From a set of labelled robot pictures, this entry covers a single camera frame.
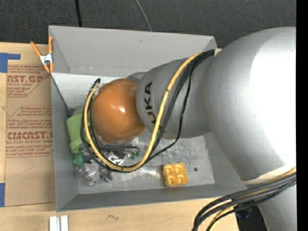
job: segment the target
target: green bead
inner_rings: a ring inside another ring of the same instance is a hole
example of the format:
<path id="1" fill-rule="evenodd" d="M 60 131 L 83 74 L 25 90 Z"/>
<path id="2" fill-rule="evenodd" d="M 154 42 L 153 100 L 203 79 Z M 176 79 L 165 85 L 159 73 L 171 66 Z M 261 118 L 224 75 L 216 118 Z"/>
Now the green bead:
<path id="1" fill-rule="evenodd" d="M 82 153 L 78 153 L 74 155 L 73 164 L 77 167 L 81 167 L 86 160 L 82 157 Z"/>

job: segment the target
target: small plastic toy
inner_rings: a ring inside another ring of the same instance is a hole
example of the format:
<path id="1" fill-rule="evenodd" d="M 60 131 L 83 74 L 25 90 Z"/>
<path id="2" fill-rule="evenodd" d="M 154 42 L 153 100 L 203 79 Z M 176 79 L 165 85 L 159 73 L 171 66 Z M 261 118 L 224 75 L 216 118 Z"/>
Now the small plastic toy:
<path id="1" fill-rule="evenodd" d="M 184 185 L 188 183 L 185 165 L 183 163 L 168 164 L 163 166 L 165 184 L 168 187 Z"/>

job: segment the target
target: wooden table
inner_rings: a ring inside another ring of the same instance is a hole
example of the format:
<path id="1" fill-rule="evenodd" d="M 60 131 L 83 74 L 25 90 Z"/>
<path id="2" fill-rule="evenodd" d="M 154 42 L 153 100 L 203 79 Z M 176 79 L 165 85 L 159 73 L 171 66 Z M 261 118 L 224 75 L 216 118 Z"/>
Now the wooden table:
<path id="1" fill-rule="evenodd" d="M 40 45 L 43 54 L 46 45 Z M 30 44 L 0 43 L 0 52 L 21 53 L 18 64 L 38 64 Z M 6 138 L 6 73 L 0 73 L 0 183 L 5 182 L 5 138 Z M 0 230 L 48 230 L 50 216 L 68 215 L 70 231 L 189 231 L 197 212 L 212 198 L 163 204 L 135 205 L 55 212 L 55 203 L 23 205 L 0 208 Z M 205 230 L 204 222 L 200 230 Z M 215 231 L 238 231 L 234 215 L 226 216 L 214 226 Z"/>

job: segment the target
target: wire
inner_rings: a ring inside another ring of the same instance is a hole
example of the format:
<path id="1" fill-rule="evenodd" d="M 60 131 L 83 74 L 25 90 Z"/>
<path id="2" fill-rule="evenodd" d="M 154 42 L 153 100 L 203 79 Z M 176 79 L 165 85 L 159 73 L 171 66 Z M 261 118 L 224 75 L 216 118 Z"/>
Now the wire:
<path id="1" fill-rule="evenodd" d="M 77 12 L 78 25 L 79 25 L 79 27 L 82 27 L 79 0 L 75 0 L 75 7 L 76 7 L 76 12 Z"/>
<path id="2" fill-rule="evenodd" d="M 138 7 L 139 7 L 139 9 L 140 9 L 140 11 L 141 11 L 141 13 L 142 13 L 142 15 L 143 15 L 143 17 L 144 17 L 144 19 L 145 19 L 147 25 L 148 25 L 149 31 L 152 32 L 152 28 L 151 28 L 151 26 L 150 26 L 150 23 L 149 23 L 149 21 L 148 21 L 148 18 L 146 17 L 146 15 L 145 15 L 145 13 L 144 13 L 144 11 L 143 11 L 143 9 L 142 9 L 140 3 L 138 2 L 138 0 L 135 0 L 135 2 L 136 2 L 136 4 L 138 5 Z"/>
<path id="3" fill-rule="evenodd" d="M 156 142 L 153 146 L 153 150 L 151 153 L 154 152 L 154 150 L 156 149 L 156 147 L 158 146 L 160 140 L 162 139 L 163 137 L 163 134 L 165 132 L 165 129 L 166 129 L 166 126 L 167 126 L 167 123 L 169 121 L 169 118 L 170 118 L 170 115 L 171 115 L 171 112 L 173 110 L 173 106 L 175 104 L 175 101 L 185 83 L 185 81 L 187 80 L 188 77 L 191 78 L 191 75 L 192 75 L 192 72 L 193 70 L 203 61 L 205 60 L 206 58 L 208 58 L 209 56 L 211 55 L 214 55 L 215 53 L 215 50 L 209 50 L 209 51 L 205 51 L 203 53 L 201 53 L 198 57 L 196 57 L 196 61 L 192 64 L 190 64 L 190 66 L 188 66 L 185 70 L 185 72 L 183 73 L 182 77 L 180 78 L 180 81 L 175 89 L 175 93 L 173 95 L 173 98 L 170 102 L 170 106 L 168 108 L 168 111 L 166 113 L 166 118 L 161 126 L 161 129 L 160 129 L 160 133 L 158 134 L 157 136 L 157 139 L 156 139 Z M 162 149 L 161 151 L 159 151 L 158 153 L 156 153 L 155 155 L 151 156 L 148 161 L 152 160 L 154 157 L 156 157 L 157 155 L 161 154 L 162 152 L 166 151 L 167 149 L 169 149 L 170 147 L 172 147 L 178 140 L 178 138 L 180 137 L 180 133 L 181 133 L 181 126 L 182 126 L 182 119 L 183 119 L 183 115 L 184 115 L 184 112 L 185 112 L 185 106 L 186 106 L 186 101 L 184 101 L 184 105 L 183 105 L 183 108 L 182 108 L 182 112 L 181 112 L 181 119 L 180 119 L 180 122 L 179 122 L 179 129 L 178 129 L 178 135 L 177 135 L 177 139 L 169 146 L 165 147 L 164 149 Z"/>
<path id="4" fill-rule="evenodd" d="M 280 177 L 278 180 L 275 182 L 270 182 L 258 187 L 254 187 L 251 189 L 243 190 L 240 192 L 236 192 L 233 194 L 229 194 L 225 197 L 222 197 L 216 201 L 211 202 L 207 206 L 205 206 L 199 213 L 197 214 L 195 220 L 194 220 L 194 225 L 193 225 L 193 231 L 196 231 L 200 224 L 207 219 L 209 216 L 212 214 L 215 214 L 218 211 L 223 211 L 226 208 L 229 208 L 234 205 L 239 205 L 239 204 L 247 204 L 247 202 L 251 202 L 252 200 L 255 200 L 256 198 L 262 197 L 261 200 L 257 201 L 256 203 L 259 204 L 265 201 L 265 199 L 269 198 L 270 196 L 273 195 L 276 196 L 277 194 L 281 193 L 284 191 L 286 188 L 290 187 L 294 181 L 296 181 L 296 167 L 292 170 L 290 170 L 290 174 L 286 174 L 286 176 Z M 213 208 L 217 204 L 219 204 L 221 201 L 224 200 L 224 202 L 228 201 L 225 204 L 219 205 L 218 207 Z M 243 209 L 249 208 L 251 205 L 245 205 Z"/>
<path id="5" fill-rule="evenodd" d="M 132 165 L 132 166 L 118 166 L 118 165 L 115 165 L 113 164 L 112 162 L 110 162 L 109 160 L 107 160 L 105 157 L 103 157 L 98 149 L 96 148 L 96 146 L 94 145 L 93 143 L 93 140 L 91 138 L 91 135 L 90 135 L 90 132 L 89 132 L 89 127 L 88 127 L 88 109 L 89 109 L 89 103 L 92 99 L 92 96 L 95 92 L 95 90 L 97 89 L 98 87 L 98 83 L 95 83 L 94 87 L 92 88 L 92 90 L 90 91 L 88 97 L 87 97 L 87 100 L 86 100 L 86 103 L 85 103 L 85 107 L 84 107 L 84 111 L 83 111 L 83 122 L 84 122 L 84 130 L 85 130 L 85 133 L 86 133 L 86 136 L 89 140 L 89 144 L 90 146 L 92 147 L 94 153 L 98 156 L 99 159 L 102 160 L 102 162 L 104 162 L 109 168 L 111 169 L 114 169 L 114 170 L 117 170 L 117 171 L 121 171 L 121 172 L 131 172 L 131 171 L 134 171 L 134 170 L 137 170 L 138 168 L 140 168 L 145 162 L 146 160 L 148 159 L 151 151 L 152 151 L 152 148 L 153 148 L 153 145 L 155 143 L 155 140 L 156 140 L 156 136 L 157 136 L 157 133 L 158 133 L 158 130 L 159 130 L 159 126 L 160 126 L 160 121 L 162 119 L 162 114 L 164 112 L 164 108 L 165 108 L 165 105 L 166 105 L 166 102 L 167 102 L 167 98 L 169 96 L 169 92 L 170 90 L 172 89 L 175 81 L 177 80 L 177 78 L 179 77 L 179 75 L 181 74 L 181 72 L 187 67 L 187 65 L 192 61 L 194 60 L 198 55 L 200 55 L 201 53 L 198 53 L 198 54 L 195 54 L 193 56 L 191 56 L 190 58 L 188 58 L 180 67 L 179 69 L 176 71 L 176 73 L 174 74 L 174 76 L 172 77 L 166 91 L 165 91 L 165 94 L 164 94 L 164 97 L 162 99 L 162 103 L 160 105 L 160 108 L 159 108 L 159 112 L 158 112 L 158 115 L 157 115 L 157 119 L 156 119 L 156 123 L 155 123 L 155 127 L 154 127 L 154 130 L 153 130 L 153 133 L 152 133 L 152 137 L 151 137 L 151 140 L 150 140 L 150 143 L 149 143 L 149 146 L 148 146 L 148 149 L 145 153 L 145 155 L 143 156 L 143 158 L 141 159 L 140 162 L 136 163 L 135 165 Z"/>
<path id="6" fill-rule="evenodd" d="M 288 184 L 286 184 L 284 187 L 282 187 L 281 189 L 277 190 L 276 192 L 274 192 L 273 194 L 265 197 L 265 198 L 262 198 L 258 201 L 254 201 L 253 203 L 251 204 L 247 204 L 247 205 L 244 205 L 242 207 L 237 207 L 237 208 L 234 208 L 234 206 L 231 206 L 229 208 L 226 208 L 225 210 L 222 210 L 221 212 L 219 212 L 215 217 L 214 219 L 211 221 L 211 223 L 209 224 L 209 226 L 207 227 L 206 231 L 211 231 L 211 228 L 214 226 L 214 224 L 220 220 L 221 218 L 233 213 L 233 212 L 238 212 L 238 211 L 241 211 L 241 210 L 244 210 L 244 209 L 247 209 L 247 208 L 251 208 L 255 205 L 258 205 L 258 204 L 261 204 L 275 196 L 277 196 L 278 194 L 282 193 L 283 191 L 285 191 L 287 188 L 293 186 L 296 182 L 296 179 L 295 180 L 292 180 L 291 182 L 289 182 Z"/>
<path id="7" fill-rule="evenodd" d="M 275 180 L 275 181 L 271 181 L 267 184 L 263 184 L 254 188 L 250 188 L 250 189 L 246 189 L 246 190 L 242 190 L 239 192 L 235 192 L 235 193 L 231 193 L 229 195 L 223 196 L 215 201 L 212 201 L 211 203 L 207 204 L 205 207 L 203 207 L 199 213 L 196 215 L 195 218 L 195 222 L 197 222 L 200 217 L 206 212 L 208 211 L 210 208 L 213 208 L 214 206 L 221 204 L 223 202 L 226 202 L 228 200 L 231 199 L 238 199 L 238 198 L 243 198 L 244 196 L 248 196 L 250 194 L 256 193 L 258 191 L 263 191 L 266 189 L 275 189 L 278 188 L 279 186 L 281 186 L 282 184 L 288 183 L 290 180 L 292 180 L 294 178 L 294 173 L 296 173 L 296 167 L 293 168 L 292 170 L 290 170 L 291 174 L 286 174 L 285 176 L 283 176 L 282 178 Z"/>

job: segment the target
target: clear plastic object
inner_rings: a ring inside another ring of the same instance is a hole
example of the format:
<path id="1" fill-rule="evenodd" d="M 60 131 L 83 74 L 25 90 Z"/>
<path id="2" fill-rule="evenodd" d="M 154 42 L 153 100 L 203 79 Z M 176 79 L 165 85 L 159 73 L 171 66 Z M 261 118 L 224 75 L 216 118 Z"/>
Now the clear plastic object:
<path id="1" fill-rule="evenodd" d="M 94 160 L 90 160 L 77 169 L 77 177 L 86 186 L 93 186 L 101 180 L 100 166 Z"/>

